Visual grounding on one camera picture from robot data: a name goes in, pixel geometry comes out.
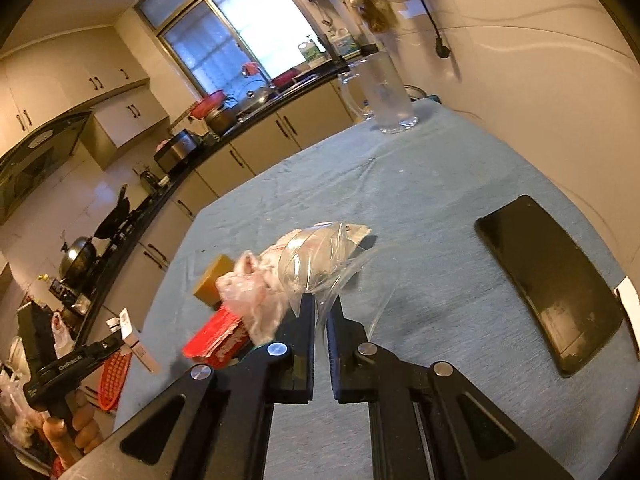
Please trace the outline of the person's left hand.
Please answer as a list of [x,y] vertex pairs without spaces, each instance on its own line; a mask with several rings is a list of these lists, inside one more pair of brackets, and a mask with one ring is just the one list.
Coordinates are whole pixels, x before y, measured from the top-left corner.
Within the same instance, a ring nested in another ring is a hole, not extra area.
[[76,410],[70,424],[50,416],[42,426],[43,434],[60,459],[63,470],[74,466],[80,456],[92,452],[104,441],[100,426],[94,419],[94,406],[82,390],[75,392],[75,403]]

